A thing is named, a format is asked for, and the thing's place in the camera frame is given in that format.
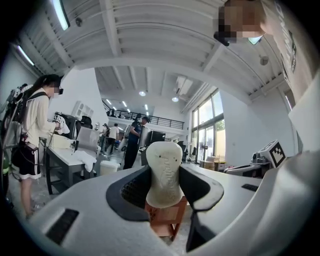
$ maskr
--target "orange wooden stand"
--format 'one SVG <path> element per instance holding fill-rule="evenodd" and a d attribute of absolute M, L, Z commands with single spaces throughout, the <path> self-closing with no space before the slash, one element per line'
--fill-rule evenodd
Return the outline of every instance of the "orange wooden stand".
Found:
<path fill-rule="evenodd" d="M 168 208 L 155 208 L 145 202 L 145 210 L 150 215 L 150 225 L 159 237 L 170 237 L 173 241 L 179 231 L 182 218 L 185 213 L 187 199 L 182 197 L 181 201 Z"/>

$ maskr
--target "black slot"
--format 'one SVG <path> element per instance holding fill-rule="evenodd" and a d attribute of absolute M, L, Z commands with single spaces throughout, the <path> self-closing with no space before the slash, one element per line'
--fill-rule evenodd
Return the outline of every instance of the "black slot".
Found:
<path fill-rule="evenodd" d="M 78 215 L 79 212 L 77 210 L 65 209 L 64 213 L 52 225 L 52 227 L 45 235 L 56 244 L 60 245 Z"/>
<path fill-rule="evenodd" d="M 241 188 L 244 188 L 246 190 L 251 190 L 251 191 L 254 191 L 256 192 L 258 190 L 258 186 L 255 186 L 255 185 L 251 185 L 251 184 L 244 184 Z"/>

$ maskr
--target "glass door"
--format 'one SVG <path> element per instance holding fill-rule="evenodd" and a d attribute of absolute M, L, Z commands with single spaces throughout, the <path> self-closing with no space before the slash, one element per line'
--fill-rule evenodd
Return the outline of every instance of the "glass door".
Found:
<path fill-rule="evenodd" d="M 199 163 L 201 160 L 204 159 L 205 157 L 205 150 L 203 148 L 203 146 L 205 146 L 206 144 L 206 138 L 205 138 L 205 129 L 202 129 L 202 130 L 199 130 L 199 134 L 198 134 L 198 140 L 199 140 L 199 143 L 198 143 L 198 155 L 197 155 L 197 158 L 196 158 L 196 161 Z"/>
<path fill-rule="evenodd" d="M 207 157 L 212 157 L 214 154 L 214 127 L 213 126 L 210 126 L 205 129 L 205 145 L 208 147 L 208 149 L 205 150 L 204 160 L 206 160 Z"/>

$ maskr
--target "white ceiling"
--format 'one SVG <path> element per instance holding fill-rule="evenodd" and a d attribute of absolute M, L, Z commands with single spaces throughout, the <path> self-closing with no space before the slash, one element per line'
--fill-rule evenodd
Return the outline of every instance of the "white ceiling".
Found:
<path fill-rule="evenodd" d="M 21 31 L 18 43 L 39 74 L 62 75 L 74 66 L 95 68 L 102 98 L 112 97 L 115 105 L 123 95 L 129 98 L 140 90 L 171 99 L 179 75 L 193 80 L 183 97 L 186 103 L 203 82 L 249 104 L 264 88 L 283 81 L 280 53 L 271 36 L 256 45 L 245 40 L 229 47 L 213 38 L 217 11 L 225 1 L 62 2 L 70 22 L 66 31 L 47 0 Z M 82 19 L 81 27 L 76 18 Z M 260 65 L 262 56 L 269 57 L 265 66 Z M 130 110 L 143 104 L 133 100 Z"/>

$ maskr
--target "white towel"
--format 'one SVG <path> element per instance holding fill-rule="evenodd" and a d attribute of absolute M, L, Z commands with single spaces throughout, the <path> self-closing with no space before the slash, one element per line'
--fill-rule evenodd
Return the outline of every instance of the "white towel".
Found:
<path fill-rule="evenodd" d="M 77 160 L 82 161 L 84 163 L 85 169 L 90 173 L 92 171 L 94 163 L 97 162 L 97 159 L 87 154 L 84 151 L 75 151 L 73 156 L 76 157 Z"/>

